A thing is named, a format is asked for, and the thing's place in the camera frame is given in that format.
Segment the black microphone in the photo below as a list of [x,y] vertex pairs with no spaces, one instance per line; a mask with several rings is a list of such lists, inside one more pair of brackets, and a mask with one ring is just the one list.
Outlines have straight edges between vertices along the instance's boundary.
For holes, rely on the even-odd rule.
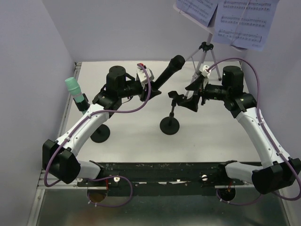
[[162,87],[162,85],[172,76],[174,75],[176,72],[178,72],[179,70],[182,69],[182,67],[185,64],[185,59],[183,56],[181,55],[176,55],[174,56],[167,68],[161,73],[161,75],[154,81],[154,83],[152,84],[152,87],[154,89],[159,89],[160,87]]

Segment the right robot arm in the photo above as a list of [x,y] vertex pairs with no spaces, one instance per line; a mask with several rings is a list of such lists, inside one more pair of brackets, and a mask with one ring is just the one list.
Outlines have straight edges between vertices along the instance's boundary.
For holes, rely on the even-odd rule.
[[188,99],[182,97],[179,105],[196,112],[198,105],[204,105],[207,100],[222,101],[248,134],[261,161],[259,167],[238,161],[221,163],[221,170],[216,173],[217,181],[225,185],[233,179],[239,179],[253,184],[261,194],[291,186],[301,171],[301,161],[299,158],[293,159],[281,147],[253,95],[243,91],[243,71],[237,66],[224,67],[219,79],[221,85],[208,82],[210,72],[209,66],[201,67],[194,81],[186,87],[187,91],[193,91],[193,95]]

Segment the black mic stand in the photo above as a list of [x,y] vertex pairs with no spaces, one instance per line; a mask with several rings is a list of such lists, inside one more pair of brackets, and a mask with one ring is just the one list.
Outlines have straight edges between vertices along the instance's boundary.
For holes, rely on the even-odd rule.
[[181,100],[184,97],[184,95],[183,94],[179,95],[176,91],[170,91],[168,93],[168,96],[172,99],[171,102],[172,109],[171,112],[169,113],[169,116],[161,120],[159,127],[164,134],[174,135],[180,129],[180,124],[178,120],[174,117],[174,109],[177,105],[177,102]]
[[110,134],[111,131],[109,127],[102,124],[95,130],[95,132],[90,136],[90,138],[95,143],[103,143],[109,138]]

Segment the green microphone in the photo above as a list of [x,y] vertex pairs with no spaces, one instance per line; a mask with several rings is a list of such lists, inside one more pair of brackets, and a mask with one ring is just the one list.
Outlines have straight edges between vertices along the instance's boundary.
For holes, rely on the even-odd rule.
[[80,85],[78,81],[74,77],[67,78],[65,80],[65,85],[67,90],[69,91],[71,97],[73,98],[77,109],[82,113],[85,114],[90,107],[88,102],[88,98],[85,93],[82,93]]

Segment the black mounting rail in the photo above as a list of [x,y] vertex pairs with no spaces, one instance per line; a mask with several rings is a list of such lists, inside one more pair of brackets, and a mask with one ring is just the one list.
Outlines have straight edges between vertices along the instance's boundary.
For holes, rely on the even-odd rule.
[[243,185],[222,177],[217,162],[116,163],[100,162],[98,181],[84,179],[79,187],[108,189],[109,196],[215,195],[216,188]]

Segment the aluminium frame rail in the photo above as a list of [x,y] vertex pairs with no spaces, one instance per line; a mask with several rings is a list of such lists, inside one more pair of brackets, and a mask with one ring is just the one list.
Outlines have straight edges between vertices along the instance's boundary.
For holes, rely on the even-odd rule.
[[[79,77],[81,66],[82,66],[82,62],[75,62],[75,69],[74,69],[73,77],[76,80]],[[57,137],[61,136],[63,134],[63,132],[65,131],[72,102],[73,101],[71,99],[71,95],[69,94],[68,98],[67,98],[66,105],[65,105],[65,109],[64,109],[64,112],[63,112],[60,128],[59,128],[59,131],[56,135]],[[27,222],[28,226],[36,226],[37,225],[38,217],[39,217],[39,213],[40,213],[40,208],[42,206],[42,201],[43,201],[43,197],[44,197],[44,193],[45,193],[45,188],[40,189],[39,184],[37,184],[34,201],[33,201],[31,212],[30,212],[29,219],[28,219],[28,222]]]

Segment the right sheet music page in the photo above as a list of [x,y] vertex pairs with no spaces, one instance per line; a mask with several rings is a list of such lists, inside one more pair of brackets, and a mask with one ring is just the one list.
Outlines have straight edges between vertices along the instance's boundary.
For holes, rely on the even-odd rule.
[[278,3],[278,0],[219,1],[213,41],[239,49],[262,51]]

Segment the white music stand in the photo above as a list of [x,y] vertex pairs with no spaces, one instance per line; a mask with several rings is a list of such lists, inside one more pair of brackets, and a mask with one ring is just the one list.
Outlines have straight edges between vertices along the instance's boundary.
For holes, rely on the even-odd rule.
[[[193,66],[194,66],[194,69],[195,69],[195,72],[194,72],[194,74],[192,76],[192,79],[191,79],[191,83],[192,83],[197,78],[200,67],[204,64],[207,52],[211,53],[213,62],[214,63],[217,62],[215,54],[214,54],[214,50],[213,50],[214,45],[211,43],[211,40],[212,40],[212,37],[213,37],[213,34],[214,34],[214,20],[215,20],[215,17],[216,17],[216,12],[213,13],[213,16],[211,18],[209,26],[206,27],[202,23],[200,23],[197,19],[195,19],[194,17],[192,17],[191,15],[189,15],[188,13],[183,11],[183,7],[184,7],[186,2],[189,2],[189,1],[188,0],[181,0],[182,4],[180,6],[177,6],[177,2],[176,2],[176,3],[174,3],[173,8],[179,14],[184,15],[186,18],[193,21],[198,26],[200,26],[202,29],[204,29],[206,32],[208,32],[207,40],[203,41],[200,44],[200,46],[194,52],[192,52],[190,55],[188,55],[185,59],[186,62],[191,59],[192,63],[193,63]],[[193,56],[196,55],[200,50],[202,51],[201,59],[199,60],[198,65],[195,66]]]

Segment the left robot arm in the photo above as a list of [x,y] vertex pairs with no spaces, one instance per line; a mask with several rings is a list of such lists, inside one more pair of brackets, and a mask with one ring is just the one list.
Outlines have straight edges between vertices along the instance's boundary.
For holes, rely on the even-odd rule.
[[42,146],[42,168],[45,170],[44,184],[48,183],[48,174],[53,175],[66,184],[82,178],[88,179],[94,186],[104,182],[101,168],[91,161],[79,161],[77,155],[89,138],[96,142],[104,142],[110,135],[109,128],[104,124],[115,113],[133,113],[133,110],[119,110],[122,99],[138,96],[144,105],[159,95],[160,87],[166,82],[162,73],[154,79],[152,71],[143,64],[137,65],[136,77],[129,75],[122,66],[113,66],[106,76],[106,83],[95,96],[92,103],[81,91],[77,80],[73,77],[65,80],[65,85],[71,94],[82,117],[67,132],[52,141],[48,139]]

